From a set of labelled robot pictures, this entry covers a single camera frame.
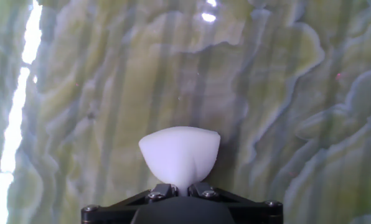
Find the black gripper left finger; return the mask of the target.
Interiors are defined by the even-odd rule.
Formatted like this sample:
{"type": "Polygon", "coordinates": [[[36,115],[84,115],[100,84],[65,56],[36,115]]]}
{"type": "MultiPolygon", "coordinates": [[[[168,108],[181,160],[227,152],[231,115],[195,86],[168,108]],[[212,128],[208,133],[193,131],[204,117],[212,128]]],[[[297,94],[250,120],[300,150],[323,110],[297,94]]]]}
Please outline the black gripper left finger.
{"type": "Polygon", "coordinates": [[[155,188],[145,190],[130,198],[120,201],[113,206],[136,206],[158,202],[171,197],[178,196],[178,188],[171,184],[157,184],[155,188]]]}

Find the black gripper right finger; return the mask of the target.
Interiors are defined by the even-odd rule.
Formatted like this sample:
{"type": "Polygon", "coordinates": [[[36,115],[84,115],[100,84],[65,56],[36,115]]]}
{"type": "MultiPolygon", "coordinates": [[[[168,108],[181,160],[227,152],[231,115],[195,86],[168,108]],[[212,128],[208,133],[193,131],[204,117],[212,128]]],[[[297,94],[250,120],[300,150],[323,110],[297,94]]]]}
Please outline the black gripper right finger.
{"type": "Polygon", "coordinates": [[[194,183],[188,187],[188,196],[223,203],[255,203],[247,198],[213,187],[206,182],[194,183]]]}

